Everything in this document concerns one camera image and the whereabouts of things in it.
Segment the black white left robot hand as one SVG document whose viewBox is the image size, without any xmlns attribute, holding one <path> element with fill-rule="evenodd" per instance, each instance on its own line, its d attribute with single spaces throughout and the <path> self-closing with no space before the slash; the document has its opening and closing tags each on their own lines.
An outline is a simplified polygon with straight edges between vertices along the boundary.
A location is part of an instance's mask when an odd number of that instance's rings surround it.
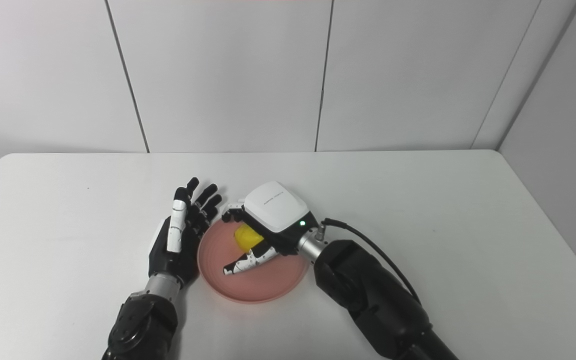
<svg viewBox="0 0 576 360">
<path fill-rule="evenodd" d="M 215 183 L 194 197 L 199 184 L 194 177 L 176 189 L 170 214 L 163 221 L 149 254 L 148 275 L 171 276 L 181 289 L 199 275 L 199 245 L 217 218 L 223 200 Z"/>
</svg>

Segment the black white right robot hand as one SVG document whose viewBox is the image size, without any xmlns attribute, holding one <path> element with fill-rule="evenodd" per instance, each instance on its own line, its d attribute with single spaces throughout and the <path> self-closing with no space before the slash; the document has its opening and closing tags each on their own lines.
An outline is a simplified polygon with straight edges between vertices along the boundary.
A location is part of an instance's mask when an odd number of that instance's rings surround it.
<svg viewBox="0 0 576 360">
<path fill-rule="evenodd" d="M 299 255 L 314 264 L 327 243 L 317 238 L 320 224 L 306 203 L 277 181 L 266 182 L 236 203 L 229 203 L 224 223 L 243 223 L 262 237 L 260 243 L 225 265 L 224 275 L 259 267 L 275 257 Z"/>
</svg>

